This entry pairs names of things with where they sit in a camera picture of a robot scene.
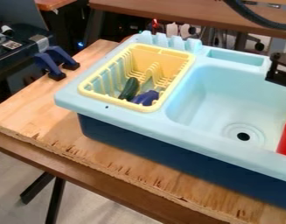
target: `black clamp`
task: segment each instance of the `black clamp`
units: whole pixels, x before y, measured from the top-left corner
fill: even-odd
[[[270,59],[272,64],[265,80],[286,87],[286,72],[277,69],[279,65],[286,67],[286,53],[273,53]]]
[[[35,64],[41,69],[48,70],[48,77],[56,81],[66,78],[66,74],[60,71],[59,64],[63,64],[63,68],[73,71],[80,67],[80,63],[57,45],[48,47],[45,52],[35,54],[34,59]]]

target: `drain hole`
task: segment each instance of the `drain hole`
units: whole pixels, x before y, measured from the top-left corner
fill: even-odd
[[[241,141],[248,141],[250,136],[247,133],[241,132],[237,135]]]

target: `sink drain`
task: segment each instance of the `sink drain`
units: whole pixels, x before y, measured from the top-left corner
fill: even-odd
[[[250,136],[247,133],[241,132],[237,135],[239,140],[241,141],[248,141],[250,139]]]
[[[256,127],[245,123],[232,123],[223,129],[223,135],[236,141],[262,147],[265,143],[264,134]]]

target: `red light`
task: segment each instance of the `red light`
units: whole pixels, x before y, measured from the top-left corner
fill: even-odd
[[[158,21],[157,21],[156,18],[153,18],[152,26],[153,26],[153,28],[157,28],[158,27]]]

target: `blue sink base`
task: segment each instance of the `blue sink base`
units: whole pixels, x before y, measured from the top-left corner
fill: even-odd
[[[286,182],[80,115],[86,137],[286,208]]]

